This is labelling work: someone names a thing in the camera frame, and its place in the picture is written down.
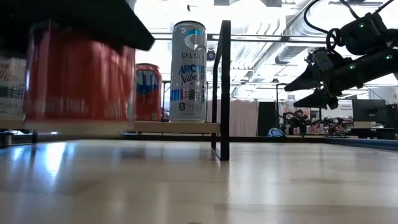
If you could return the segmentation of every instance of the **monitor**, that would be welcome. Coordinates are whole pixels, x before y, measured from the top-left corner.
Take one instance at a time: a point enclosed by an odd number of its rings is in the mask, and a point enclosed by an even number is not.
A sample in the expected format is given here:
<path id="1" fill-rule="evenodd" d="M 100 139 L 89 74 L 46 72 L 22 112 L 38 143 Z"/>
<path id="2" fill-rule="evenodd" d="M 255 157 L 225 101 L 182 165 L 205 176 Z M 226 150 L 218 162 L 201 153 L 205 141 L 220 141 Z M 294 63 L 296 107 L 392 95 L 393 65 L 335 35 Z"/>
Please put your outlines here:
<path id="1" fill-rule="evenodd" d="M 387 122 L 385 100 L 353 100 L 354 121 Z"/>

